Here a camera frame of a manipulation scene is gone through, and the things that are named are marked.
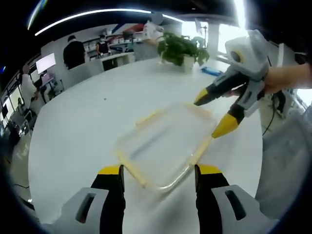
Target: chair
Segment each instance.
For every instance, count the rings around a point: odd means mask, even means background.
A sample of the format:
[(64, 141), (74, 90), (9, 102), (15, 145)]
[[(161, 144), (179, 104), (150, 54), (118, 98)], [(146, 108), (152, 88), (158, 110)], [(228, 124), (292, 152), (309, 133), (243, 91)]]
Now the chair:
[(67, 75), (61, 80), (64, 90), (76, 84), (104, 72), (103, 64), (100, 59), (81, 64), (68, 70)]
[(30, 135), (32, 134), (31, 129), (35, 126), (36, 119), (37, 118), (33, 116), (31, 110), (29, 110), (24, 116), (16, 110), (10, 118), (10, 120), (19, 127), (24, 135), (28, 132), (30, 132)]

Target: green plant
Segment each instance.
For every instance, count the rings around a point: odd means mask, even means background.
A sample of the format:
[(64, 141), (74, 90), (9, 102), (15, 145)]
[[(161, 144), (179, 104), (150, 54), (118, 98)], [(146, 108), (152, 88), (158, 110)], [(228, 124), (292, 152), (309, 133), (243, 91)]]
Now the green plant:
[(209, 54), (204, 48), (204, 39), (201, 37), (190, 40), (186, 36), (178, 37), (173, 33), (164, 33), (163, 38), (158, 45), (158, 54), (174, 65), (182, 66), (185, 55), (194, 57), (194, 63), (198, 62), (200, 66), (209, 59)]

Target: person in black shirt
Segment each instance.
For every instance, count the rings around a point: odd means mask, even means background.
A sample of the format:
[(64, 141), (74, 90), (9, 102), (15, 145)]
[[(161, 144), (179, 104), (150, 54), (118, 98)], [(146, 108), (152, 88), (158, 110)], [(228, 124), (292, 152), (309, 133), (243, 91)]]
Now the person in black shirt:
[(103, 56), (104, 54), (111, 54), (109, 48), (108, 48), (108, 43), (106, 41), (106, 37), (104, 35), (100, 36), (99, 42), (97, 43), (97, 55), (98, 56)]
[(82, 42), (76, 41), (76, 37), (71, 35), (63, 52), (64, 63), (68, 70), (85, 63), (84, 55), (85, 50)]

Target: led strip light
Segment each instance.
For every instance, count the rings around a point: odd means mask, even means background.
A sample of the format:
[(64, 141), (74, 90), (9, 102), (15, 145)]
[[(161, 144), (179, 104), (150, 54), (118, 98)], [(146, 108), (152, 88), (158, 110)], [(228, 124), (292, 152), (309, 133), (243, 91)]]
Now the led strip light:
[[(65, 21), (80, 17), (80, 16), (86, 16), (86, 15), (90, 15), (90, 14), (95, 14), (95, 13), (101, 13), (101, 12), (114, 12), (114, 11), (128, 11), (128, 12), (138, 12), (138, 13), (145, 13), (145, 14), (150, 14), (151, 11), (144, 11), (144, 10), (136, 10), (136, 9), (122, 9), (122, 8), (118, 8), (118, 9), (102, 9), (102, 10), (95, 10), (95, 11), (87, 11), (87, 12), (83, 12), (83, 13), (79, 13), (73, 16), (69, 16), (66, 18), (63, 18), (59, 21), (56, 21), (48, 26), (46, 26), (45, 28), (42, 28), (40, 31), (35, 33), (35, 36), (38, 36), (39, 34), (43, 33), (44, 31), (48, 30), (49, 28), (54, 27), (55, 25), (58, 25), (59, 23), (63, 23)], [(168, 15), (163, 15), (163, 17), (171, 19), (171, 20), (175, 20), (178, 21), (180, 23), (183, 23), (183, 20), (177, 19), (175, 17), (171, 17)]]

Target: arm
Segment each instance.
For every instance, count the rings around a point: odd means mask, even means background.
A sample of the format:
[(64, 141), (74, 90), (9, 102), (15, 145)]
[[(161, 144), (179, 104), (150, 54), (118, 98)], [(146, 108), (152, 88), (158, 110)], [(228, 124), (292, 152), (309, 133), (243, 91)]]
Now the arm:
[(264, 81), (266, 93), (275, 93), (281, 89), (312, 88), (310, 65), (271, 67)]
[(145, 40), (143, 40), (143, 42), (145, 42), (145, 43), (147, 43), (147, 44), (149, 44), (149, 45), (158, 47), (158, 42), (157, 42), (157, 41), (154, 41), (153, 39), (145, 39)]
[(99, 45), (97, 44), (97, 47), (96, 47), (96, 51), (97, 51), (97, 54), (100, 55), (100, 51), (99, 51)]

